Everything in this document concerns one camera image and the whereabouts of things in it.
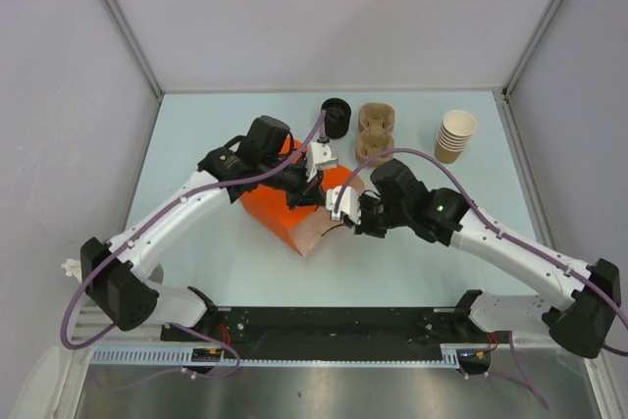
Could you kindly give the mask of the orange paper bag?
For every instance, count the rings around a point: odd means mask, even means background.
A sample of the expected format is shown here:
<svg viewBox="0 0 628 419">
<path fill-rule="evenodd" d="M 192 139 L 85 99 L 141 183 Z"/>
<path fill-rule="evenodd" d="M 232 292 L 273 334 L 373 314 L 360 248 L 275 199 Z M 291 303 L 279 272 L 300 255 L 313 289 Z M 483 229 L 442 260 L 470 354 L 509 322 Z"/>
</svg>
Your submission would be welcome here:
<svg viewBox="0 0 628 419">
<path fill-rule="evenodd" d="M 245 211 L 301 257 L 307 257 L 324 234 L 339 225 L 323 207 L 304 206 L 289 210 L 282 191 L 258 186 L 239 202 Z"/>
</svg>

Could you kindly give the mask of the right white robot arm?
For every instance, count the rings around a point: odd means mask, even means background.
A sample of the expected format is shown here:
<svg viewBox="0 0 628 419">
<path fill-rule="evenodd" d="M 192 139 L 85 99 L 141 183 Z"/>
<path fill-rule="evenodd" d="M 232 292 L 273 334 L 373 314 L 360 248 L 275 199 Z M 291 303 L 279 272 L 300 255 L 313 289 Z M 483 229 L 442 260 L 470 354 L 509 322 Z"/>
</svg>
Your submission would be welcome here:
<svg viewBox="0 0 628 419">
<path fill-rule="evenodd" d="M 427 189 L 396 159 L 377 167 L 371 182 L 374 194 L 348 189 L 337 204 L 356 233 L 383 237 L 391 229 L 408 228 L 429 243 L 487 261 L 533 290 L 531 295 L 467 291 L 452 317 L 461 340 L 520 332 L 548 336 L 584 358 L 603 350 L 621 303 L 614 264 L 587 263 L 520 236 L 483 212 L 460 187 Z"/>
</svg>

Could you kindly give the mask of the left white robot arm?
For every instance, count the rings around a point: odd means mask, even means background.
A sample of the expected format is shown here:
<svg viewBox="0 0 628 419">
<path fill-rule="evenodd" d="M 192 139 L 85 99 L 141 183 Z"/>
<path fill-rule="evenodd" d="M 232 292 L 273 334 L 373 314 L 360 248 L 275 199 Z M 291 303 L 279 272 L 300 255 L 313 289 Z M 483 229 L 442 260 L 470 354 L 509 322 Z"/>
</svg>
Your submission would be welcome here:
<svg viewBox="0 0 628 419">
<path fill-rule="evenodd" d="M 289 208 L 322 205 L 323 168 L 332 155 L 324 120 L 291 152 L 290 128 L 269 116 L 256 118 L 247 134 L 210 151 L 177 192 L 150 215 L 106 242 L 87 241 L 80 250 L 86 295 L 121 331 L 148 320 L 180 324 L 196 340 L 217 328 L 209 299 L 196 288 L 151 281 L 164 253 L 221 206 L 260 185 L 285 193 Z"/>
</svg>

